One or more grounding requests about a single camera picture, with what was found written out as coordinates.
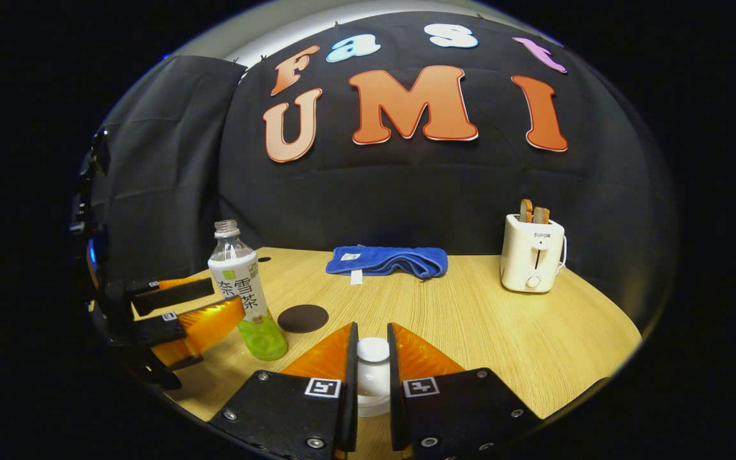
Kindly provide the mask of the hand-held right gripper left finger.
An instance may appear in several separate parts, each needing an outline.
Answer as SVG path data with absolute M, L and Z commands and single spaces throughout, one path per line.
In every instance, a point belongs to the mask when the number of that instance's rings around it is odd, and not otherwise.
M 345 459 L 357 441 L 358 326 L 348 323 L 280 372 L 258 370 L 210 420 L 271 459 Z

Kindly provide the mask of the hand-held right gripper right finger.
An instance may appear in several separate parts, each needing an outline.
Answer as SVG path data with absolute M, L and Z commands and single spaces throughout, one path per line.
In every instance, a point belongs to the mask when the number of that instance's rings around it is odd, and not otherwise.
M 387 338 L 392 448 L 403 459 L 503 459 L 543 425 L 494 370 L 465 369 L 397 323 Z

